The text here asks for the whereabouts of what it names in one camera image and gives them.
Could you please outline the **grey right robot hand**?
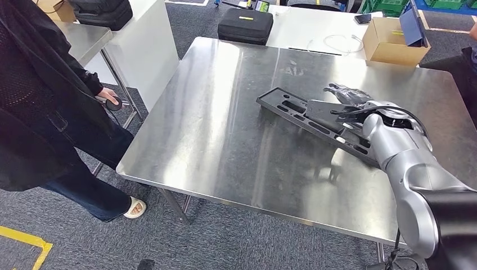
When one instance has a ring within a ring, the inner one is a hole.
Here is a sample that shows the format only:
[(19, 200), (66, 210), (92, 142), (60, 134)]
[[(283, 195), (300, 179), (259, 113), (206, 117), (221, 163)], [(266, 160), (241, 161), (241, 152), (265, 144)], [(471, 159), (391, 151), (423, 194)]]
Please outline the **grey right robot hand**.
[(358, 108), (364, 107), (368, 101), (373, 100), (368, 93), (341, 84), (329, 83), (323, 90), (332, 93), (342, 104)]

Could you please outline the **person's hand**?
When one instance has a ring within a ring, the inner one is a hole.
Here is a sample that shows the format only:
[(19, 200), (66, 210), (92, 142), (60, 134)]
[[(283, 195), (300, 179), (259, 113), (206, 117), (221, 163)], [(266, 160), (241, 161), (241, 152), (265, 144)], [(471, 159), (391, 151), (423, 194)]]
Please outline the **person's hand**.
[(119, 96), (109, 88), (103, 88), (102, 91), (95, 96), (95, 99), (111, 111), (118, 111), (123, 107)]

